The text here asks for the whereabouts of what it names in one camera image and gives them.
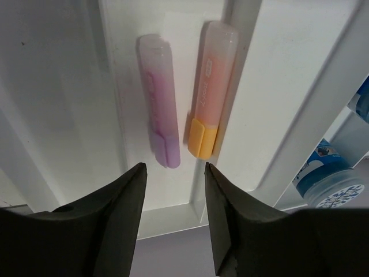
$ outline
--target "white shelf divider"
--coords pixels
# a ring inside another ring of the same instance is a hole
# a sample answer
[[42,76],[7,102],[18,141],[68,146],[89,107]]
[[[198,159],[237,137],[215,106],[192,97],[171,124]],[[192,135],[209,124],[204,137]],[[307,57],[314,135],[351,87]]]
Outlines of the white shelf divider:
[[217,162],[230,181],[276,204],[369,72],[368,15],[367,1],[263,1]]
[[352,167],[355,167],[369,151],[369,124],[355,113],[349,113],[333,136],[331,144]]

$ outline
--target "highlighter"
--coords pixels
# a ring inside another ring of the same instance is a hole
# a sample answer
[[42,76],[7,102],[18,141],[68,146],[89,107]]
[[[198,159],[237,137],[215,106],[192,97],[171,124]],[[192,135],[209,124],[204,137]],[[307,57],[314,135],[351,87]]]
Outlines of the highlighter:
[[189,138],[189,151],[196,158],[212,155],[237,45],[235,28],[219,21],[209,24]]
[[180,164],[180,153],[170,44],[159,35],[145,35],[140,38],[139,52],[155,158],[162,166],[174,169]]

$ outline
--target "white shelf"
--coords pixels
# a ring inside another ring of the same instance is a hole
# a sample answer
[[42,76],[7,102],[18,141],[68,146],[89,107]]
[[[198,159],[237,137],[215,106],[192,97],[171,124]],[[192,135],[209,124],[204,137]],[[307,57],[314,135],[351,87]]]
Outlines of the white shelf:
[[369,151],[369,124],[349,113],[332,137],[332,145],[355,167]]
[[[234,184],[275,205],[369,72],[369,30],[362,29],[368,4],[358,11],[360,3],[99,0],[99,8],[97,0],[80,0],[42,9],[28,0],[0,3],[7,41],[0,47],[0,127],[8,134],[0,140],[1,169],[41,211],[145,162],[138,238],[207,224],[205,162],[191,156],[186,139],[202,27],[223,18],[241,37],[211,161]],[[150,150],[135,52],[147,33],[159,33],[172,47],[183,141],[174,170],[161,167]]]
[[[339,134],[340,130],[344,126],[349,126],[349,124],[346,124],[346,122],[347,119],[351,117],[351,114],[352,113],[350,109],[348,107],[344,107],[343,110],[340,112],[340,114],[337,116],[337,118],[333,121],[327,132],[324,134],[324,138],[330,143],[332,143],[333,138],[336,137],[337,134]],[[280,197],[280,199],[278,200],[277,204],[274,207],[285,211],[285,210],[295,210],[305,206],[307,206],[307,203],[301,197],[301,195],[296,190],[294,185],[290,183],[286,191],[282,194],[282,196]]]

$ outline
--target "orange highlighter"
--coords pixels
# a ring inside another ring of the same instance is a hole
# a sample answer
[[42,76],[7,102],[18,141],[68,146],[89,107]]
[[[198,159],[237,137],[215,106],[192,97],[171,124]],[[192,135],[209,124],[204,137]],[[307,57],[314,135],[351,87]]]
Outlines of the orange highlighter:
[[209,159],[213,152],[237,44],[235,28],[219,21],[209,24],[189,138],[189,151],[202,160]]

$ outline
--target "blue label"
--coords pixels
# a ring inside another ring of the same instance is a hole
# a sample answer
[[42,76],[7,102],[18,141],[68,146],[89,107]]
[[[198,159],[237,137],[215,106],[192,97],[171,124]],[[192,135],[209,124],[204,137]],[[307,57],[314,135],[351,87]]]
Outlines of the blue label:
[[323,199],[317,205],[317,208],[337,208],[339,206],[342,206],[361,194],[364,189],[365,186],[360,184],[343,188]]
[[356,94],[360,95],[360,98],[357,100],[355,112],[366,121],[369,114],[369,76],[357,90]]
[[298,192],[304,197],[305,193],[315,183],[332,175],[333,173],[350,169],[350,165],[344,160],[337,151],[323,139],[307,162],[301,168],[292,183]]
[[366,78],[364,83],[361,85],[361,87],[357,90],[357,94],[364,95],[369,92],[369,76]]

